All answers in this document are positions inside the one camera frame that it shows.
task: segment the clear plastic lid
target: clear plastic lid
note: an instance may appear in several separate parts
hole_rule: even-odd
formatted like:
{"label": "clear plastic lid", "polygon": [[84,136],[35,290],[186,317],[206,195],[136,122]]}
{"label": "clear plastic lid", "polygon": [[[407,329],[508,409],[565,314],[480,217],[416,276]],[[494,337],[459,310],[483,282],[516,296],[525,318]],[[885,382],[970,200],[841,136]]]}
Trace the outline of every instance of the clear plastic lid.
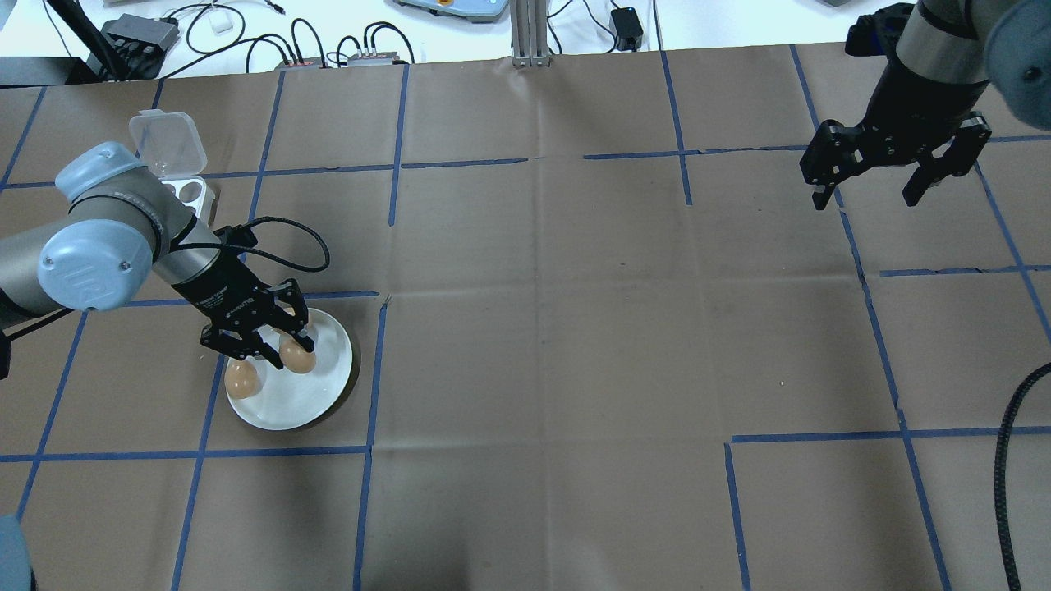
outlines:
{"label": "clear plastic lid", "polygon": [[150,172],[163,179],[191,177],[204,170],[208,157],[190,116],[157,108],[139,113],[128,122],[128,130]]}

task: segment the blue tape line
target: blue tape line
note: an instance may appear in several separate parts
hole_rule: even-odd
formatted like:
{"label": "blue tape line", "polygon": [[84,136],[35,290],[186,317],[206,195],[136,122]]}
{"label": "blue tape line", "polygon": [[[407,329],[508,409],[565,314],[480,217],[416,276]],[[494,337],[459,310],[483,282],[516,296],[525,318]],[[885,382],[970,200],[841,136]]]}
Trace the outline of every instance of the blue tape line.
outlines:
{"label": "blue tape line", "polygon": [[202,172],[202,179],[247,179],[249,177],[255,177],[259,171],[252,172]]}
{"label": "blue tape line", "polygon": [[401,172],[401,138],[405,134],[405,103],[409,96],[409,66],[401,66],[401,96],[397,107],[397,135],[394,136],[394,175],[391,177],[391,209],[387,225],[393,227],[397,216],[397,184]]}
{"label": "blue tape line", "polygon": [[164,79],[161,78],[157,81],[157,91],[153,93],[153,102],[150,103],[149,108],[157,108],[157,105],[161,104],[161,93],[164,91]]}
{"label": "blue tape line", "polygon": [[931,516],[930,505],[927,503],[927,491],[923,486],[923,476],[920,475],[920,464],[916,462],[915,449],[912,447],[909,426],[905,421],[905,412],[900,408],[898,409],[898,425],[902,430],[902,443],[905,444],[905,455],[909,460],[912,484],[915,486],[916,496],[920,498],[920,512],[923,513],[923,523],[927,528],[927,538],[930,541],[930,548],[934,554],[934,566],[937,567],[937,576],[942,580],[943,591],[951,591],[952,585],[949,583],[949,571],[945,568],[942,545],[937,541],[937,531],[934,530],[934,518]]}
{"label": "blue tape line", "polygon": [[[919,429],[909,431],[912,439],[930,437],[983,437],[996,436],[1000,427],[969,427],[963,429]],[[1051,426],[1015,427],[1012,435],[1051,435]]]}
{"label": "blue tape line", "polygon": [[[810,95],[810,86],[806,82],[806,74],[803,72],[803,64],[800,62],[799,53],[796,45],[789,45],[792,62],[796,64],[796,74],[799,76],[800,86],[803,89],[803,99],[806,101],[807,110],[810,113],[810,121],[815,128],[818,127],[818,113],[813,107],[813,97]],[[924,514],[924,524],[927,527],[927,537],[930,541],[931,553],[937,566],[939,576],[942,580],[943,591],[950,591],[949,576],[945,570],[945,561],[942,557],[942,547],[937,541],[937,533],[934,531],[934,522],[930,518],[930,509],[927,506],[927,492],[923,486],[923,478],[920,475],[920,468],[915,462],[915,453],[912,450],[912,440],[909,437],[908,424],[905,422],[905,414],[898,408],[898,383],[894,380],[894,372],[890,366],[890,356],[887,354],[886,342],[883,339],[883,329],[880,327],[880,318],[875,312],[872,303],[872,291],[868,281],[865,279],[865,267],[862,265],[861,253],[858,250],[858,242],[854,240],[853,230],[850,227],[850,219],[844,209],[843,193],[839,187],[836,188],[836,204],[840,208],[840,220],[843,222],[843,231],[846,233],[847,242],[850,243],[850,254],[854,260],[854,267],[858,272],[858,281],[861,283],[862,291],[865,293],[865,307],[868,311],[869,324],[872,326],[872,334],[875,337],[877,348],[880,351],[880,361],[883,364],[883,372],[887,380],[887,388],[890,390],[890,399],[898,413],[898,426],[901,430],[902,441],[905,442],[905,452],[908,456],[909,467],[912,471],[912,484],[915,487],[920,509]]]}
{"label": "blue tape line", "polygon": [[99,451],[45,453],[42,462],[110,462],[120,460],[190,460],[195,451]]}
{"label": "blue tape line", "polygon": [[686,205],[694,204],[694,191],[689,188],[689,170],[686,168],[686,157],[679,156],[679,171],[682,174],[682,192],[686,196]]}
{"label": "blue tape line", "polygon": [[989,138],[989,143],[1012,143],[1012,142],[1047,142],[1051,141],[1051,136],[1008,136],[1006,138]]}
{"label": "blue tape line", "polygon": [[263,188],[263,177],[266,162],[270,157],[270,143],[273,142],[273,128],[277,124],[277,107],[281,106],[281,93],[285,88],[285,73],[277,75],[277,90],[273,95],[273,106],[270,108],[270,122],[266,128],[266,141],[263,142],[263,155],[260,157],[260,167],[255,174],[255,188],[252,189],[252,204],[248,208],[248,219],[255,219],[255,208],[260,203],[260,189]]}
{"label": "blue tape line", "polygon": [[1004,221],[1004,216],[1000,212],[1000,206],[996,205],[996,198],[993,197],[989,180],[986,179],[985,174],[982,171],[982,165],[977,162],[974,163],[974,171],[977,172],[978,179],[982,180],[982,187],[986,191],[986,200],[989,201],[989,207],[992,208],[992,213],[996,218],[1000,231],[1004,235],[1007,247],[1011,250],[1011,257],[1014,258],[1014,264],[1018,267],[1018,274],[1022,276],[1022,281],[1026,284],[1026,290],[1029,291],[1029,299],[1032,300],[1036,317],[1040,320],[1040,326],[1044,327],[1044,335],[1051,343],[1051,324],[1048,323],[1048,317],[1044,312],[1044,305],[1040,304],[1040,298],[1036,294],[1036,287],[1033,285],[1033,280],[1029,277],[1029,271],[1026,269],[1026,263],[1022,260],[1022,253],[1018,251],[1018,247],[1011,237],[1011,230],[1007,228],[1007,222]]}
{"label": "blue tape line", "polygon": [[5,189],[36,189],[42,187],[54,187],[54,181],[42,181],[39,183],[11,183],[8,185],[3,185]]}
{"label": "blue tape line", "polygon": [[369,514],[369,491],[372,487],[372,446],[376,441],[376,414],[379,410],[379,378],[384,365],[384,340],[387,333],[387,305],[379,308],[376,329],[376,355],[372,367],[372,401],[369,407],[369,434],[366,439],[365,468],[362,471],[362,496],[357,507],[357,542],[354,547],[354,591],[362,589],[362,568],[365,566],[365,526]]}
{"label": "blue tape line", "polygon": [[22,154],[22,146],[25,145],[25,139],[29,137],[29,129],[33,127],[33,122],[37,119],[37,113],[40,111],[40,104],[44,102],[45,93],[47,93],[47,86],[41,86],[40,94],[37,95],[37,102],[33,103],[33,110],[29,111],[29,118],[25,121],[25,127],[22,128],[22,135],[18,137],[18,143],[15,144],[15,151],[11,155],[7,169],[4,170],[3,177],[0,178],[0,186],[7,186],[7,181],[11,180],[11,172],[15,169],[15,162],[18,161],[18,155]]}
{"label": "blue tape line", "polygon": [[157,306],[186,306],[189,302],[182,298],[176,298],[172,300],[132,300],[127,304],[124,304],[126,308],[152,308]]}
{"label": "blue tape line", "polygon": [[186,500],[186,513],[183,515],[183,529],[179,534],[179,550],[176,553],[176,568],[171,573],[171,591],[178,591],[183,577],[183,562],[186,559],[186,543],[190,537],[190,524],[193,521],[193,508],[197,505],[197,491],[201,485],[201,470],[204,467],[205,451],[208,447],[208,433],[211,431],[211,417],[215,410],[215,399],[219,393],[219,385],[223,379],[223,361],[226,358],[219,355],[215,360],[215,373],[211,381],[211,392],[208,394],[208,408],[204,413],[204,425],[201,427],[201,440],[198,443],[197,453],[193,455],[197,461],[193,463],[193,478],[190,481],[190,493]]}
{"label": "blue tape line", "polygon": [[391,170],[391,164],[363,164],[359,166],[332,166],[320,168],[285,168],[280,170],[264,170],[264,177],[286,177],[289,175],[322,175],[325,172],[365,172],[369,170]]}
{"label": "blue tape line", "polygon": [[842,442],[897,440],[902,434],[899,431],[839,431],[831,433],[770,433],[756,435],[734,435],[730,443],[792,443],[792,442]]}
{"label": "blue tape line", "polygon": [[1000,267],[981,269],[978,267],[949,267],[945,269],[892,269],[880,271],[880,277],[926,277],[935,274],[985,274],[985,273],[1016,273],[1018,267]]}
{"label": "blue tape line", "polygon": [[730,154],[735,151],[806,151],[806,146],[759,146],[743,148],[708,148],[697,150],[700,156]]}
{"label": "blue tape line", "polygon": [[80,322],[77,323],[77,332],[73,335],[73,343],[69,344],[69,353],[66,355],[65,366],[62,368],[62,376],[59,379],[58,388],[55,390],[55,400],[51,402],[51,409],[47,412],[47,422],[44,423],[44,431],[40,434],[40,443],[37,444],[37,453],[33,460],[33,467],[29,469],[29,476],[25,481],[25,488],[22,489],[22,498],[18,502],[16,516],[22,521],[25,514],[25,506],[29,503],[29,493],[33,492],[33,484],[37,480],[37,470],[40,469],[40,458],[44,455],[44,448],[47,447],[47,439],[51,436],[51,427],[55,426],[55,417],[59,413],[59,404],[62,403],[62,394],[65,392],[66,382],[69,380],[69,370],[73,369],[73,361],[77,356],[77,348],[80,346],[80,338],[84,334],[84,324],[87,322],[88,312],[81,312]]}
{"label": "blue tape line", "polygon": [[630,160],[635,158],[666,158],[669,156],[682,156],[688,154],[689,156],[699,156],[700,150],[665,150],[665,151],[632,151],[626,154],[588,154],[584,155],[584,160]]}
{"label": "blue tape line", "polygon": [[375,291],[323,291],[317,293],[305,293],[307,300],[336,300],[343,298],[375,298],[379,293]]}
{"label": "blue tape line", "polygon": [[679,147],[679,171],[682,174],[682,192],[686,199],[686,205],[694,204],[694,193],[689,187],[689,169],[686,167],[685,148],[682,141],[682,124],[679,122],[679,102],[675,98],[675,84],[672,82],[672,68],[667,64],[667,53],[660,52],[661,66],[664,68],[664,83],[667,85],[667,100],[672,105],[672,122],[675,124],[675,143]]}
{"label": "blue tape line", "polygon": [[354,455],[366,453],[364,445],[343,445],[329,447],[275,447],[263,449],[212,449],[204,452],[205,457],[287,457],[291,455]]}
{"label": "blue tape line", "polygon": [[788,45],[788,50],[791,52],[791,61],[796,64],[796,75],[799,76],[799,82],[803,87],[803,100],[806,101],[806,109],[810,113],[810,123],[813,123],[813,128],[817,129],[820,126],[818,110],[813,107],[813,97],[810,95],[810,85],[806,83],[803,62],[799,61],[799,52],[796,50],[795,44]]}
{"label": "blue tape line", "polygon": [[403,164],[401,168],[458,168],[461,166],[499,166],[503,164],[518,164],[529,162],[528,158],[501,158],[497,160],[453,160],[449,162],[416,162]]}
{"label": "blue tape line", "polygon": [[737,539],[737,562],[741,569],[741,588],[751,591],[751,577],[748,575],[748,554],[744,548],[744,526],[741,524],[741,502],[737,496],[737,475],[734,473],[734,453],[729,444],[723,444],[726,452],[726,485],[729,488],[729,511],[734,517],[734,537]]}

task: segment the light blue joint cover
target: light blue joint cover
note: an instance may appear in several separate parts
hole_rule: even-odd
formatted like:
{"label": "light blue joint cover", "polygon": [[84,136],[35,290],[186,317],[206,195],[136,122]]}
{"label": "light blue joint cover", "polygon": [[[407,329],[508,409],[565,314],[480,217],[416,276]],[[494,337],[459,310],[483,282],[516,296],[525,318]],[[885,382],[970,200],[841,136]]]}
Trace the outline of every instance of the light blue joint cover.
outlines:
{"label": "light blue joint cover", "polygon": [[103,142],[77,157],[55,178],[55,186],[73,203],[84,191],[121,172],[145,166],[118,142]]}
{"label": "light blue joint cover", "polygon": [[15,515],[0,516],[0,589],[29,591],[33,571],[29,550]]}
{"label": "light blue joint cover", "polygon": [[44,292],[75,310],[112,310],[146,281],[153,253],[141,233],[114,220],[84,220],[55,233],[37,261]]}
{"label": "light blue joint cover", "polygon": [[986,72],[1023,123],[1051,129],[1051,2],[1022,0],[989,34]]}

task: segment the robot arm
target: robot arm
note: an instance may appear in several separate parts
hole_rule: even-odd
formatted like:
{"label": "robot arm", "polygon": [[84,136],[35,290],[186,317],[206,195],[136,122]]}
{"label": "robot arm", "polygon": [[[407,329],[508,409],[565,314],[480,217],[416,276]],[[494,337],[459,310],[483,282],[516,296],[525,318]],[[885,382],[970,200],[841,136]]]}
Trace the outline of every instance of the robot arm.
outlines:
{"label": "robot arm", "polygon": [[846,52],[885,55],[887,66],[862,121],[822,122],[800,162],[818,209],[840,183],[875,166],[919,164],[902,191],[909,206],[945,177],[966,175],[992,134],[972,110],[990,79],[1015,117],[1051,129],[1048,0],[894,4],[859,19]]}
{"label": "robot arm", "polygon": [[263,356],[281,369],[277,352],[256,332],[270,325],[313,351],[295,281],[271,287],[223,247],[254,246],[249,226],[212,233],[116,142],[79,157],[56,186],[71,204],[65,220],[0,240],[0,379],[11,352],[3,330],[62,307],[119,308],[150,268],[208,317],[201,344],[240,360]]}

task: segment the white plate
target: white plate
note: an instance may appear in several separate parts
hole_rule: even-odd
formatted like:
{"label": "white plate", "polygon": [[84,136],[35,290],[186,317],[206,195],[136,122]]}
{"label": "white plate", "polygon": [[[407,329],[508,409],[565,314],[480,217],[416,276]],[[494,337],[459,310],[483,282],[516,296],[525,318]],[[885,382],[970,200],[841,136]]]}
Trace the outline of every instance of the white plate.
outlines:
{"label": "white plate", "polygon": [[[309,373],[294,373],[289,369],[277,370],[266,360],[248,358],[260,375],[264,378],[263,388],[254,396],[226,398],[238,416],[249,425],[270,431],[294,429],[310,423],[332,407],[350,378],[354,351],[346,329],[331,315],[310,308],[310,318],[317,330],[314,352],[317,365]],[[277,349],[284,332],[264,326],[260,337]],[[226,362],[229,371],[233,359]]]}

